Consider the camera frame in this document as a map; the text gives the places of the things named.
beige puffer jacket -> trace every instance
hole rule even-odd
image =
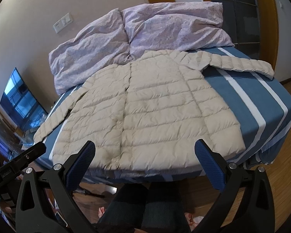
[[[128,177],[201,170],[194,153],[202,138],[226,159],[245,150],[240,124],[207,83],[208,65],[255,71],[273,77],[264,61],[205,51],[148,51],[126,65],[113,64],[93,74],[42,124],[42,141],[71,110],[53,151],[63,163],[87,140],[96,145],[91,173]]]

tv screen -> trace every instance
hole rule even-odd
[[[47,114],[16,68],[8,80],[0,104],[22,131],[39,126],[42,116]]]

jeans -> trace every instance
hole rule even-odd
[[[153,182],[149,190],[141,184],[125,184],[98,223],[191,232],[174,182]]]

light switch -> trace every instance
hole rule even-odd
[[[63,28],[65,28],[67,25],[71,24],[73,22],[73,19],[71,17],[71,14],[68,13],[64,17],[62,17],[60,20],[58,20],[54,25],[53,28],[56,33],[60,32]]]

blue striped bed sheet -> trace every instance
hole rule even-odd
[[[233,47],[203,48],[202,50],[220,55],[249,58]],[[258,163],[273,162],[291,127],[291,95],[276,79],[270,80],[257,73],[240,73],[208,67],[203,71],[203,75],[223,97],[241,124],[246,150],[229,161],[242,164],[246,169]],[[76,86],[61,95],[49,116],[69,94],[80,87],[81,85]],[[46,168],[53,165],[50,155],[63,125],[64,122],[43,141],[47,152],[37,159],[37,162]],[[129,180],[125,178],[112,180],[112,183],[180,180],[199,174],[200,172],[194,172],[176,176],[137,177]],[[89,179],[87,181],[97,182],[97,180]]]

